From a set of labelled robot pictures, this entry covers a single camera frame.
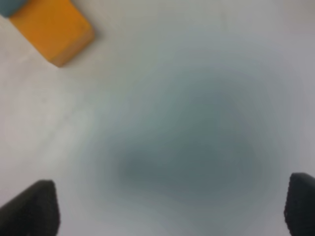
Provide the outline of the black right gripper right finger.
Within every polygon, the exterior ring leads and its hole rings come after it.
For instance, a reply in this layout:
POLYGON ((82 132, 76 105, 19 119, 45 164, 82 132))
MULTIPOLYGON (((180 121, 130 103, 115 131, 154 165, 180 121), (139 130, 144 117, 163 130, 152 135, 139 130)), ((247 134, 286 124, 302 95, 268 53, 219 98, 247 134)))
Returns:
POLYGON ((292 236, 315 235, 315 178, 292 173, 289 178, 284 220, 292 236))

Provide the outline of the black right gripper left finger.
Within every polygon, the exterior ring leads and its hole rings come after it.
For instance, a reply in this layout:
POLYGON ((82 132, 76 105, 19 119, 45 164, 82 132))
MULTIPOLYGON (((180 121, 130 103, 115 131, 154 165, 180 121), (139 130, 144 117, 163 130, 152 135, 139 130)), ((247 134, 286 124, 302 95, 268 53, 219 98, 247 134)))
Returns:
POLYGON ((40 180, 0 207, 2 236, 56 236, 61 223, 52 180, 40 180))

